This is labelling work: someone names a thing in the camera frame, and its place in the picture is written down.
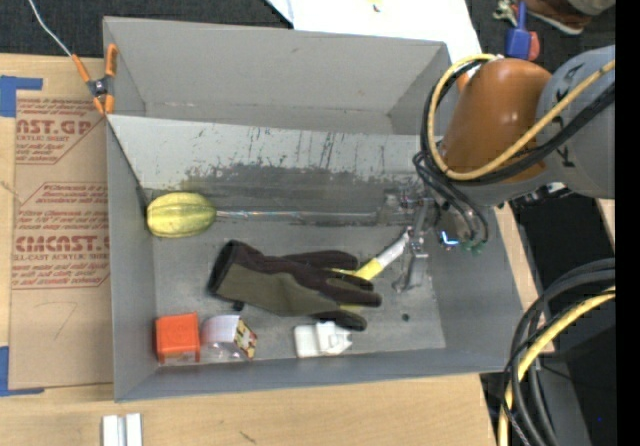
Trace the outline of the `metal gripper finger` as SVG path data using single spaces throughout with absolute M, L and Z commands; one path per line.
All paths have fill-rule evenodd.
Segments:
M 412 226 L 408 228 L 407 246 L 412 255 L 427 255 L 426 233 L 427 231 L 423 227 Z
M 412 254 L 407 270 L 392 284 L 396 292 L 407 292 L 423 284 L 429 255 L 426 253 Z

